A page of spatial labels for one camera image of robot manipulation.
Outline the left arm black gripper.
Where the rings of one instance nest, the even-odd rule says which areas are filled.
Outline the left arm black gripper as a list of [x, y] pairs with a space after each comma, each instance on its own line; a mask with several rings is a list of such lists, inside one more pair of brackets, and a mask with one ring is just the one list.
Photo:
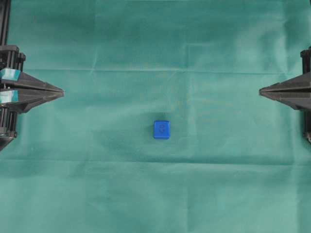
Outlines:
[[41, 104], [64, 97], [64, 90], [23, 71], [26, 55], [15, 45], [0, 47], [0, 136], [17, 136], [17, 112], [27, 113]]

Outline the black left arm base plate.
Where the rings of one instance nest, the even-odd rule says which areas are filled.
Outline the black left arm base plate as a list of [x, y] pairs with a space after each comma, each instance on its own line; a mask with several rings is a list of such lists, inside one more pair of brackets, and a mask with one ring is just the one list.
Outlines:
[[13, 140], [14, 140], [14, 137], [1, 136], [0, 137], [0, 151], [2, 151], [6, 146], [8, 146]]

